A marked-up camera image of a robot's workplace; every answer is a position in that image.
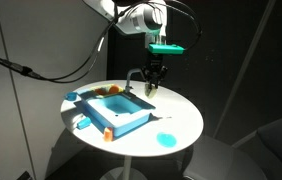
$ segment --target yellow object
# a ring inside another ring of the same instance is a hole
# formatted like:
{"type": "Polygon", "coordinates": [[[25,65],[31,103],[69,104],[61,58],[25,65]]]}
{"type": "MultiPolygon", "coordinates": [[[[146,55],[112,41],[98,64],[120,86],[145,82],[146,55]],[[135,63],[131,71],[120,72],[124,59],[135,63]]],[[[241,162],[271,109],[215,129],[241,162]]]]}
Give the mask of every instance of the yellow object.
{"type": "Polygon", "coordinates": [[[157,93],[157,88],[155,88],[154,85],[150,85],[149,83],[146,83],[144,86],[144,94],[149,98],[153,98],[154,95],[157,93]]]}

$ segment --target table pedestal base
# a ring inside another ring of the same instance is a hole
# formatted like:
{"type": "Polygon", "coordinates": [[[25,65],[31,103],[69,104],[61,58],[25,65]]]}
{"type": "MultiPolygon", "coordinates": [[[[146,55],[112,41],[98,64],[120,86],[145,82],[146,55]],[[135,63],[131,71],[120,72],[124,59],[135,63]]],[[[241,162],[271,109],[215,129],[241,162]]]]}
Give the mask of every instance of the table pedestal base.
{"type": "MultiPolygon", "coordinates": [[[[122,180],[123,167],[118,167],[107,172],[100,180],[122,180]]],[[[147,178],[138,170],[131,168],[129,180],[147,180],[147,178]]]]}

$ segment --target white round table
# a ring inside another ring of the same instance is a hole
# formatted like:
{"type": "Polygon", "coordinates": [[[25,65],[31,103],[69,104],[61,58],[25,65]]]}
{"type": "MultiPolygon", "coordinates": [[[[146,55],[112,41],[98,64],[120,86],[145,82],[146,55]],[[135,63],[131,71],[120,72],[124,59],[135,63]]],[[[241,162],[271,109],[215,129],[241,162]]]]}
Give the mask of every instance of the white round table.
{"type": "MultiPolygon", "coordinates": [[[[96,82],[75,91],[107,84],[117,84],[124,88],[126,80],[96,82]]],[[[125,156],[124,167],[109,171],[101,180],[146,180],[142,173],[130,168],[133,156],[150,157],[175,153],[193,144],[202,133],[202,116],[189,100],[161,86],[159,86],[156,95],[152,99],[148,99],[144,95],[144,85],[144,82],[131,81],[130,92],[156,107],[152,112],[153,116],[150,116],[149,121],[141,127],[112,142],[105,142],[103,133],[93,124],[82,130],[76,128],[78,121],[82,119],[82,114],[77,110],[74,102],[80,101],[80,97],[75,101],[64,100],[61,105],[62,120],[66,128],[76,137],[96,148],[125,156]],[[176,139],[175,146],[161,145],[157,140],[159,133],[173,135],[176,139]]]]}

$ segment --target table surface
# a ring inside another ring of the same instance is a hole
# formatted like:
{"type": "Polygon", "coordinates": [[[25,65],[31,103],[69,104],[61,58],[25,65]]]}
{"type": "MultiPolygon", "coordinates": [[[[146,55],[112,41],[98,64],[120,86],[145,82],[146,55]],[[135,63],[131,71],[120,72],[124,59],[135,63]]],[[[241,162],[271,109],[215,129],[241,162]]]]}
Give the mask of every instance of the table surface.
{"type": "MultiPolygon", "coordinates": [[[[106,84],[117,84],[124,88],[126,80],[96,82],[75,91],[106,84]]],[[[150,118],[146,124],[112,142],[105,142],[103,133],[93,124],[82,130],[77,129],[76,124],[81,112],[71,101],[64,100],[61,105],[62,120],[67,129],[82,141],[104,151],[120,155],[161,156],[180,151],[193,144],[203,130],[203,119],[198,109],[180,94],[161,86],[159,86],[156,95],[152,99],[148,99],[144,95],[144,84],[144,82],[131,81],[130,86],[133,89],[130,92],[156,107],[152,112],[155,118],[150,118]],[[161,132],[172,134],[177,140],[176,145],[174,147],[162,146],[157,141],[157,135],[161,132]]]]}

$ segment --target green gripper part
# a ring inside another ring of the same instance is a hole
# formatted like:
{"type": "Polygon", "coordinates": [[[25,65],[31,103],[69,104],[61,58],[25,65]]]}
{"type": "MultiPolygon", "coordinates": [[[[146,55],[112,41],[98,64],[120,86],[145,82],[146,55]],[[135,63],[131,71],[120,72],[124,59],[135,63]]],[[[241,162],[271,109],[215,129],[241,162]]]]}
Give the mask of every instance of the green gripper part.
{"type": "Polygon", "coordinates": [[[149,44],[149,51],[152,54],[183,54],[184,48],[175,44],[149,44]]]}

